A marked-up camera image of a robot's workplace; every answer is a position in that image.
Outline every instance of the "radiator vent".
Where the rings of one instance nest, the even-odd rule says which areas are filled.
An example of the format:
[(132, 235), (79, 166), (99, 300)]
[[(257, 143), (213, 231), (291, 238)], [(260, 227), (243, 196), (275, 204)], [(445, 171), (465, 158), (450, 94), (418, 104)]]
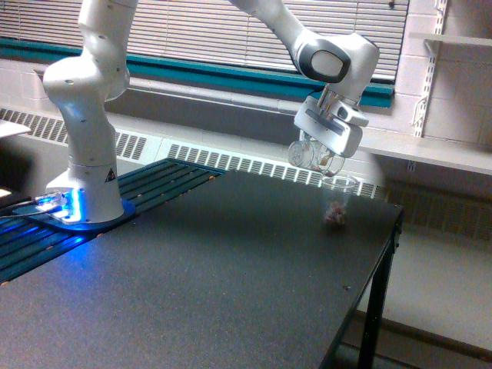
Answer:
[[(205, 146), (184, 142), (170, 142), (168, 154), (164, 155), (169, 158), (321, 186), (319, 173), (292, 167), (283, 161), (260, 159), (230, 151), (212, 151)], [(353, 192), (366, 198), (402, 204), (405, 209), (405, 224), (460, 234), (480, 241), (492, 240), (492, 207), (486, 203), (397, 183), (382, 187), (362, 181)]]
[[(68, 135), (65, 123), (56, 118), (45, 117), (36, 114), (29, 114), (23, 111), (15, 111), (6, 108), (0, 108), (0, 119), (11, 121), (20, 125), (25, 125), (31, 131), (26, 135), (42, 141), (50, 141), (61, 145), (68, 144)], [(153, 157), (146, 158), (142, 161), (142, 154), (145, 152), (148, 139), (153, 138), (148, 135), (141, 135), (135, 132), (126, 132), (117, 129), (116, 131), (116, 155), (120, 159), (141, 162), (148, 164), (153, 162), (160, 146), (161, 138), (153, 138), (158, 141), (154, 145), (155, 153)]]
[[(321, 175), (319, 173), (296, 168), (283, 161), (258, 158), (252, 155), (223, 150), (212, 151), (211, 148), (205, 146), (189, 143), (179, 144), (174, 140), (166, 141), (168, 142), (168, 150), (167, 153), (162, 155), (162, 158), (174, 158), (226, 171), (246, 171), (256, 175), (280, 178), (285, 181), (300, 182), (316, 187), (321, 186)], [(354, 192), (360, 196), (385, 200), (387, 190), (374, 184), (361, 182)]]

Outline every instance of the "shelf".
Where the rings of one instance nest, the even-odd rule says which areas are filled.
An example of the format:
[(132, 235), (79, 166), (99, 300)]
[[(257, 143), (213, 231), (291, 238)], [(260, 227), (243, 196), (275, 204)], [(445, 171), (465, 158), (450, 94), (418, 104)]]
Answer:
[(418, 38), (424, 40), (425, 45), (432, 53), (436, 55), (436, 42), (444, 42), (453, 45), (468, 45), (468, 46), (488, 46), (492, 47), (492, 38), (476, 38), (466, 36), (451, 36), (451, 35), (435, 35), (434, 33), (410, 32), (410, 38)]
[(24, 125), (17, 125), (16, 123), (0, 119), (0, 138), (21, 135), (22, 133), (27, 133), (29, 131), (31, 130)]
[(392, 158), (492, 175), (492, 148), (482, 145), (365, 128), (360, 149)]

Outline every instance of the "window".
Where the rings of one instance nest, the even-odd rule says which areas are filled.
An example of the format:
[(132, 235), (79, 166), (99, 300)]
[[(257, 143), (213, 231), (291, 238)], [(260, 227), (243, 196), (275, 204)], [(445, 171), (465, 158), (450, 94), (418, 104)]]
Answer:
[[(409, 0), (286, 0), (290, 10), (322, 35), (353, 31), (381, 50), (374, 78), (394, 81)], [(82, 45), (81, 0), (0, 2), (0, 36)], [(128, 52), (294, 71), (285, 47), (256, 18), (226, 0), (140, 0)]]

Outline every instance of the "clear plastic cup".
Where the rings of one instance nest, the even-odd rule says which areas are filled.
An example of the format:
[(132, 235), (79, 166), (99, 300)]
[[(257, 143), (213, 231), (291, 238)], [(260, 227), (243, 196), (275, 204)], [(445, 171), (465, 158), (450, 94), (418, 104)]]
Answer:
[(288, 160), (296, 167), (318, 171), (328, 177), (335, 176), (345, 162), (344, 158), (335, 155), (319, 141), (311, 139), (292, 142), (288, 150)]
[(323, 221), (333, 228), (341, 228), (347, 223), (347, 206), (351, 195), (357, 193), (359, 181), (350, 175), (323, 177)]

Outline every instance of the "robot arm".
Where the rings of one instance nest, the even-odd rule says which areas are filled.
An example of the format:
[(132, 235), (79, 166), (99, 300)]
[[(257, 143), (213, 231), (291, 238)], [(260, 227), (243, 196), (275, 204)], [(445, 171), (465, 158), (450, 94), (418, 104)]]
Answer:
[(129, 83), (126, 48), (138, 0), (84, 0), (78, 25), (81, 56), (50, 65), (43, 84), (68, 132), (68, 170), (48, 192), (69, 193), (72, 206), (52, 216), (66, 224), (102, 223), (123, 214), (116, 181), (115, 129), (104, 103)]
[[(319, 101), (306, 99), (294, 123), (327, 148), (329, 155), (352, 156), (362, 139), (361, 126), (368, 123), (357, 105), (379, 59), (376, 45), (356, 33), (318, 35), (306, 29), (282, 0), (229, 1), (276, 34), (300, 73), (328, 83)], [(302, 152), (297, 152), (291, 157), (301, 156)], [(301, 162), (294, 160), (292, 164), (303, 166)]]
[[(362, 137), (360, 126), (367, 124), (357, 104), (377, 64), (377, 47), (356, 34), (323, 37), (311, 32), (282, 0), (230, 2), (263, 21), (285, 44), (301, 73), (328, 83), (320, 101), (308, 97), (294, 120), (315, 139), (304, 141), (307, 145), (297, 153), (302, 157), (305, 147), (312, 151), (315, 146), (320, 160), (315, 168), (302, 160), (291, 162), (320, 170), (333, 155), (352, 156)], [(78, 19), (84, 36), (81, 56), (58, 61), (45, 72), (45, 90), (65, 120), (70, 153), (68, 170), (48, 184), (48, 191), (71, 193), (71, 205), (52, 214), (68, 224), (102, 223), (123, 214), (115, 180), (115, 129), (104, 103), (128, 86), (126, 48), (137, 4), (138, 0), (84, 0)], [(296, 154), (299, 145), (291, 147)]]

